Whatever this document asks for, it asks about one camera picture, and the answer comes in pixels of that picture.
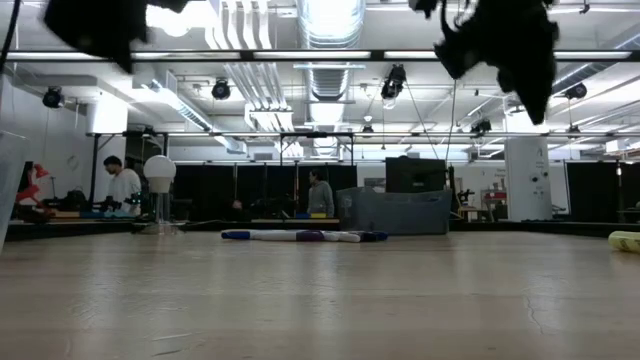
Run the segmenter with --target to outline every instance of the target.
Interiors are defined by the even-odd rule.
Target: gray shirt
[[[331,186],[326,181],[320,181],[309,189],[309,209],[307,212],[326,213],[328,217],[333,217],[335,208],[333,206],[333,193]]]

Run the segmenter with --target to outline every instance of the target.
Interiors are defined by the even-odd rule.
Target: cable
[[[431,142],[431,137],[429,136],[429,132],[427,131],[427,127],[424,125],[424,120],[422,120],[422,115],[420,115],[420,110],[418,110],[418,104],[416,104],[416,100],[413,98],[413,93],[411,92],[411,87],[409,86],[409,82],[407,83],[407,90],[409,90],[409,96],[411,96],[411,101],[413,102],[413,107],[416,109],[416,114],[418,115],[418,119],[420,120],[420,124],[422,124],[422,129],[424,133],[427,134],[427,140],[429,140],[429,144],[431,145],[431,150],[433,150],[433,154],[436,156],[436,160],[440,160],[438,157],[438,153],[436,152],[436,147]]]
[[[449,162],[449,148],[451,147],[451,135],[453,134],[453,125],[456,121],[456,92],[458,90],[458,80],[453,81],[453,105],[451,106],[451,127],[449,127],[449,140],[447,141],[447,155],[444,158],[445,165]]]
[[[15,33],[16,25],[18,24],[18,15],[20,15],[21,3],[21,0],[13,1],[13,11],[11,12],[11,19],[9,20],[9,27],[7,28],[7,35],[4,38],[2,54],[0,54],[0,75],[2,75],[2,73],[4,72],[4,64],[7,62],[7,56],[9,56],[11,41],[13,41],[13,34]]]

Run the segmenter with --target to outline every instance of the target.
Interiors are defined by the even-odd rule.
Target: white shirt
[[[122,207],[120,208],[122,211],[126,211],[132,215],[139,215],[139,207],[129,205],[125,203],[124,200],[131,199],[131,195],[139,193],[141,189],[142,185],[140,185],[140,177],[138,174],[131,169],[124,169],[120,174],[111,179],[107,195],[113,197],[113,201],[122,203]]]

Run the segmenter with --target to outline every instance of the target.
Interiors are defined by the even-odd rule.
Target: wall
[[[92,140],[85,136],[85,117],[67,109],[51,110],[42,105],[42,97],[14,87],[2,78],[0,130],[29,140],[27,161],[42,164],[55,177],[58,197],[81,187],[89,193],[91,182]],[[49,178],[39,182],[41,198],[53,196]]]

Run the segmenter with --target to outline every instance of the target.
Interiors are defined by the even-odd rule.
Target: gray box
[[[362,187],[340,190],[337,198],[344,231],[384,231],[390,235],[449,232],[450,190],[383,194]]]

